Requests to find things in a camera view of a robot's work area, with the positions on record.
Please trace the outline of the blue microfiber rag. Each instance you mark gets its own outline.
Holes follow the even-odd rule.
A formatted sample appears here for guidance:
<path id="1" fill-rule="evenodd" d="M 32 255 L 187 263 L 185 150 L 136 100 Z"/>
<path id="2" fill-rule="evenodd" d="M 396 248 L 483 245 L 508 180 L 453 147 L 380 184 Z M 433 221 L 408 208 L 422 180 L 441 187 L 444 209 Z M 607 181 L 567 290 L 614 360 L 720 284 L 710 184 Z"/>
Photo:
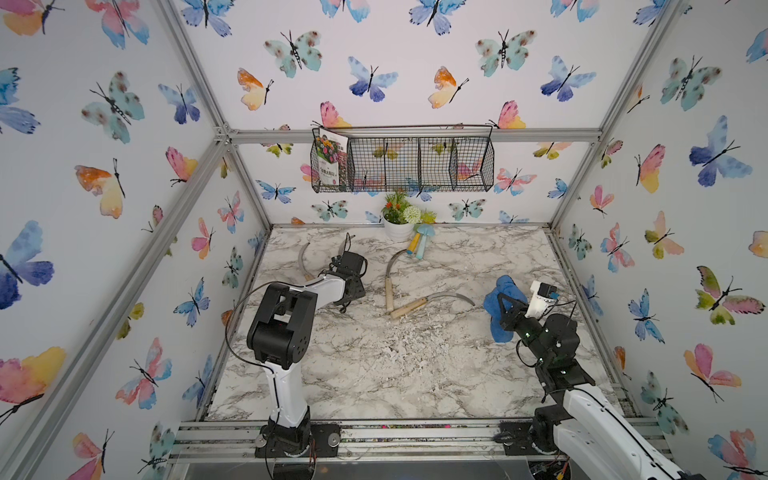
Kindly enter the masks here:
<path id="1" fill-rule="evenodd" d="M 528 298 L 509 275 L 499 277 L 494 289 L 484 298 L 483 307 L 490 315 L 490 333 L 497 344 L 509 343 L 514 338 L 514 333 L 504 330 L 501 325 L 503 313 L 512 307 L 513 300 L 528 303 Z"/>

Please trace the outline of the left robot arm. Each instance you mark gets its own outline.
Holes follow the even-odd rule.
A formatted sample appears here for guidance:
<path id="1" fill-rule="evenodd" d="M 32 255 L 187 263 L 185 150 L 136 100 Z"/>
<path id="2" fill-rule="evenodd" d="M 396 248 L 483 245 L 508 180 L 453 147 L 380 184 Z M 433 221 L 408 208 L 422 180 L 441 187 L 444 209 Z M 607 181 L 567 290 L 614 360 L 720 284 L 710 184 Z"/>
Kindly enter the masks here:
<path id="1" fill-rule="evenodd" d="M 303 394 L 301 360 L 310 345 L 315 314 L 327 305 L 345 312 L 353 301 L 363 298 L 367 267 L 365 257 L 344 251 L 305 285 L 263 284 L 265 292 L 246 335 L 252 360 L 237 354 L 231 334 L 224 334 L 230 354 L 261 368 L 267 377 L 271 411 L 259 434 L 258 455 L 297 457 L 311 449 L 311 410 Z"/>

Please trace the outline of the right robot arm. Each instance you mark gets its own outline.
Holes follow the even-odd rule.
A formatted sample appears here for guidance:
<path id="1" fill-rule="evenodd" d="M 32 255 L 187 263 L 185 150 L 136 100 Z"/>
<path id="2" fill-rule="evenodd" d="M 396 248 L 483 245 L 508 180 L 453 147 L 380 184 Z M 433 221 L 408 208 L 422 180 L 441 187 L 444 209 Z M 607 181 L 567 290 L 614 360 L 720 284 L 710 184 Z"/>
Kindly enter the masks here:
<path id="1" fill-rule="evenodd" d="M 612 407 L 575 358 L 576 322 L 552 314 L 544 322 L 527 315 L 533 305 L 497 295 L 500 324 L 536 357 L 534 373 L 543 399 L 529 429 L 532 447 L 563 453 L 590 479 L 701 479 L 663 455 Z"/>

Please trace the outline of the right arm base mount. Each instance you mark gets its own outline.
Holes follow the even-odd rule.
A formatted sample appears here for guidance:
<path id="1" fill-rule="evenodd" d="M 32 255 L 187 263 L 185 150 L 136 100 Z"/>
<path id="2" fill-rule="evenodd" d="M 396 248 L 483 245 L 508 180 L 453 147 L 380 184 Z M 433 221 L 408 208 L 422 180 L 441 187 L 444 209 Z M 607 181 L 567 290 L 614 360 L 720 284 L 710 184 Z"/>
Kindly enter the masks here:
<path id="1" fill-rule="evenodd" d="M 528 420 L 501 422 L 493 441 L 504 446 L 507 456 L 554 455 L 559 452 L 554 429 L 570 419 L 572 416 L 561 405 L 540 407 Z"/>

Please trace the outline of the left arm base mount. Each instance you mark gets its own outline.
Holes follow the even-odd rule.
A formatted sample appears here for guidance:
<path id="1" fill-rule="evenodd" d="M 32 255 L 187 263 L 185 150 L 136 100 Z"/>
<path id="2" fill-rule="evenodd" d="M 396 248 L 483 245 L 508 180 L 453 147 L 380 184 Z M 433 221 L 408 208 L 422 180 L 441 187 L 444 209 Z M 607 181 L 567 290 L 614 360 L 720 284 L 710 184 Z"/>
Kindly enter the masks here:
<path id="1" fill-rule="evenodd" d="M 307 411 L 297 426 L 280 424 L 277 414 L 261 427 L 256 440 L 256 458 L 298 458 L 303 456 L 333 458 L 341 443 L 341 426 L 336 423 L 318 423 L 310 419 Z"/>

